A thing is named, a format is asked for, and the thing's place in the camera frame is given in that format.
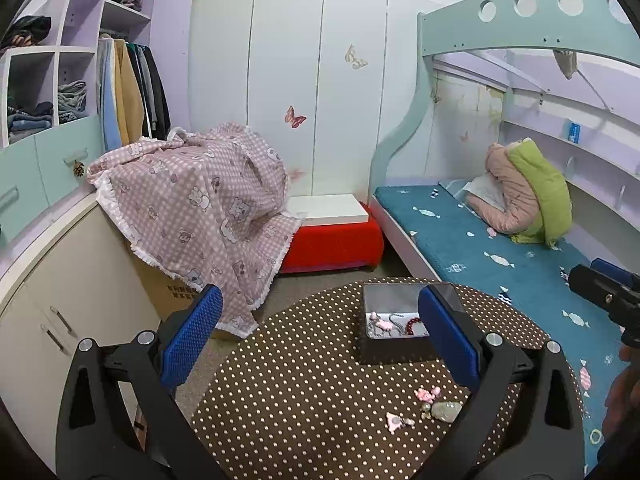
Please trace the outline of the person's right hand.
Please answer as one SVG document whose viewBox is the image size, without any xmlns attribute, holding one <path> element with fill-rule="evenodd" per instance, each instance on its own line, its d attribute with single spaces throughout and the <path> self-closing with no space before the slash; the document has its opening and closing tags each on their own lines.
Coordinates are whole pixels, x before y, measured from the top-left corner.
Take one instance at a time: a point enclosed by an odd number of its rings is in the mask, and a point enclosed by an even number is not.
<svg viewBox="0 0 640 480">
<path fill-rule="evenodd" d="M 605 440 L 610 440 L 630 411 L 639 407 L 639 350 L 623 346 L 618 356 L 627 366 L 612 382 L 605 400 L 606 413 L 602 424 Z"/>
</svg>

